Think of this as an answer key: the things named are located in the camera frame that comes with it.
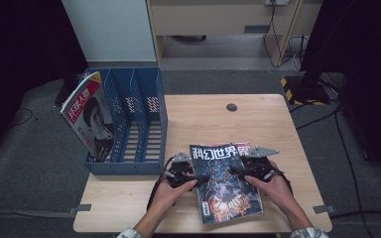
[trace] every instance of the person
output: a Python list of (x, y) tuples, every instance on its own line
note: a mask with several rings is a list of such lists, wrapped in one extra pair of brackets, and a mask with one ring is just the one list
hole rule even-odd
[[(245, 179), (265, 192), (271, 201), (287, 216), (292, 229), (291, 238), (328, 237), (323, 230), (312, 225), (281, 176), (273, 176), (269, 182), (263, 182), (250, 176), (246, 176)], [(141, 220), (134, 228), (124, 230), (117, 238), (151, 237), (169, 211), (169, 208), (175, 204), (176, 199), (193, 188), (195, 184), (196, 180), (192, 180), (179, 187), (172, 188), (164, 179), (154, 195), (153, 203)]]
[(89, 130), (93, 131), (95, 135), (96, 160), (98, 162), (108, 161), (114, 142), (114, 127), (113, 123), (104, 124), (104, 117), (95, 97), (91, 97), (85, 102), (83, 120)]

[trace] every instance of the white cabinet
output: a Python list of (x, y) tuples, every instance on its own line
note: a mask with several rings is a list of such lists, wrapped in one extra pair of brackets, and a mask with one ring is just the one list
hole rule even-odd
[(157, 61), (146, 0), (63, 0), (89, 62)]

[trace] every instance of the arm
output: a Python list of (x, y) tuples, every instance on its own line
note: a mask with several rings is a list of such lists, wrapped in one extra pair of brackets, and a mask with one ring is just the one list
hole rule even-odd
[[(141, 220), (134, 226), (134, 230), (142, 236), (151, 237), (160, 222), (164, 219), (170, 207), (175, 204), (176, 200), (185, 192), (191, 190), (196, 184), (196, 180), (188, 181), (185, 184), (172, 188), (164, 179), (154, 195), (153, 202)], [(123, 235), (123, 232), (118, 237), (130, 237)]]
[[(274, 167), (277, 166), (274, 162), (271, 162), (271, 164)], [(314, 228), (281, 176), (273, 176), (269, 182), (263, 182), (250, 176), (246, 176), (245, 179), (265, 192), (271, 201), (287, 216), (293, 231), (292, 238), (327, 237), (324, 231)]]
[(275, 176), (270, 182), (262, 182), (253, 177), (245, 177), (251, 184), (259, 187), (271, 201), (287, 216), (292, 230), (313, 227), (303, 209), (294, 199), (282, 177)]

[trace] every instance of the book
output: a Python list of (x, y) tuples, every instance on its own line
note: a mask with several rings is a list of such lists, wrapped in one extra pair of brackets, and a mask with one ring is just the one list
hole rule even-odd
[(196, 188), (199, 213), (203, 224), (213, 224), (262, 214), (259, 189), (230, 173), (230, 168), (244, 169), (234, 144), (190, 145), (193, 174), (209, 176)]
[(110, 162), (114, 126), (100, 72), (84, 73), (63, 103), (61, 116), (89, 151), (93, 162)]

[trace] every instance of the power strip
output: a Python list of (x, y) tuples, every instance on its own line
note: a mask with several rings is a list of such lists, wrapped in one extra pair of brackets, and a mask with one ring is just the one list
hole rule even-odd
[(286, 6), (289, 5), (289, 0), (265, 0), (265, 5)]

